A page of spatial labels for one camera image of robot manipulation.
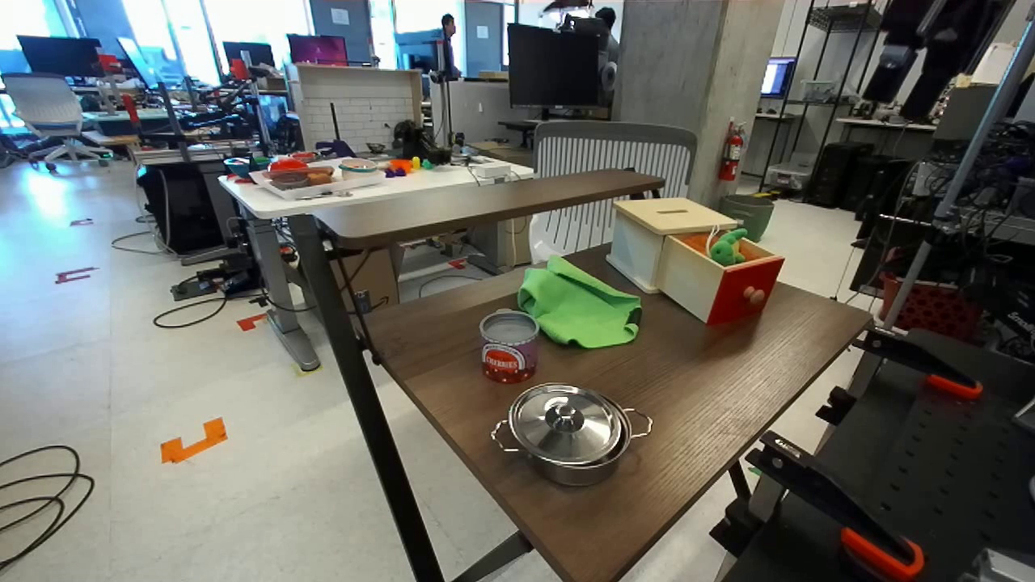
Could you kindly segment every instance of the fire extinguisher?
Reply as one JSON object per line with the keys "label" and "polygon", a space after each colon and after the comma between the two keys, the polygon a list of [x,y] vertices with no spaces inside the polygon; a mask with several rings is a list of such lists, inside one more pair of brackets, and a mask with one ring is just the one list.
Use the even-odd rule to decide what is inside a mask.
{"label": "fire extinguisher", "polygon": [[731,127],[723,130],[722,166],[719,166],[719,186],[723,194],[739,192],[740,158],[744,158],[744,127],[731,119]]}

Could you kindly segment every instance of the green cloth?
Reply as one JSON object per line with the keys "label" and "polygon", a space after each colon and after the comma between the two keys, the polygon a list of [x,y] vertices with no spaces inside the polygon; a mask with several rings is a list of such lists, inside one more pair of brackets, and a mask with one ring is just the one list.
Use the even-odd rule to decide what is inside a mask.
{"label": "green cloth", "polygon": [[516,307],[563,346],[606,349],[638,340],[640,297],[624,294],[566,258],[523,272]]}

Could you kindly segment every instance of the gray floor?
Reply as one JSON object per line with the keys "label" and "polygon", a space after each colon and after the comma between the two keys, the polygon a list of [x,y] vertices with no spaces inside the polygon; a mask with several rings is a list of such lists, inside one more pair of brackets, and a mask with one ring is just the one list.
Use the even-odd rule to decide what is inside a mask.
{"label": "gray floor", "polygon": [[[242,334],[237,319],[258,314],[242,301],[201,327],[156,329],[167,284],[194,267],[110,250],[142,230],[139,202],[129,166],[0,173],[0,460],[72,443],[96,477],[88,507],[0,577],[411,577],[337,367],[301,376],[264,322]],[[834,297],[851,237],[847,212],[784,201],[762,242],[789,258],[784,281]],[[88,266],[90,278],[55,284],[55,272]],[[304,322],[333,363],[321,327]],[[814,443],[812,412],[855,363],[858,352],[840,356],[776,429]],[[457,575],[514,525],[390,378],[378,367],[375,378],[444,570]],[[210,416],[225,419],[231,440],[163,465],[160,443],[194,440]],[[0,470],[0,480],[15,474],[22,465]],[[715,577],[723,551],[707,527],[728,499],[719,480],[627,577]],[[553,572],[529,551],[498,577]]]}

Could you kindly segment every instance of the dark wooden tabletop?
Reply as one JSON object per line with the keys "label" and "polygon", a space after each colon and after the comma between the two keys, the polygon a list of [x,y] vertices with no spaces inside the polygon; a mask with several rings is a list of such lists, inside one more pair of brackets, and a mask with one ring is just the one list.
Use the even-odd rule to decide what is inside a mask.
{"label": "dark wooden tabletop", "polygon": [[321,207],[313,217],[341,237],[342,250],[378,250],[411,237],[444,234],[480,218],[507,218],[585,201],[659,192],[666,180],[638,170],[585,170],[504,184],[453,184],[370,202]]}
{"label": "dark wooden tabletop", "polygon": [[[633,292],[606,252],[573,258]],[[480,367],[480,319],[514,307],[521,272],[373,315],[387,373],[563,577],[619,577],[871,322],[864,311],[776,284],[762,315],[707,329],[662,294],[645,294],[638,341],[583,352],[539,340],[533,380],[570,380],[650,412],[654,434],[592,487],[543,480],[487,440],[526,386]]]}

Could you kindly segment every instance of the office chair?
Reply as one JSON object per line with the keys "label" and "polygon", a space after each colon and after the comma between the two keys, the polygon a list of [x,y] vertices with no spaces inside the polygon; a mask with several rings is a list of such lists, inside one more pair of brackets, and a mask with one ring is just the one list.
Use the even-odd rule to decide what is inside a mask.
{"label": "office chair", "polygon": [[[537,173],[573,173],[597,169],[631,169],[666,176],[659,198],[687,198],[695,137],[670,127],[638,121],[539,121]],[[580,202],[533,212],[526,227],[529,262],[570,254],[612,242],[616,202]]]}
{"label": "office chair", "polygon": [[80,137],[80,107],[79,92],[66,76],[53,73],[4,73],[8,92],[15,107],[15,115],[32,127],[44,141],[30,158],[43,158],[50,170],[55,161],[72,154],[79,158],[113,158],[110,149],[88,145]]}

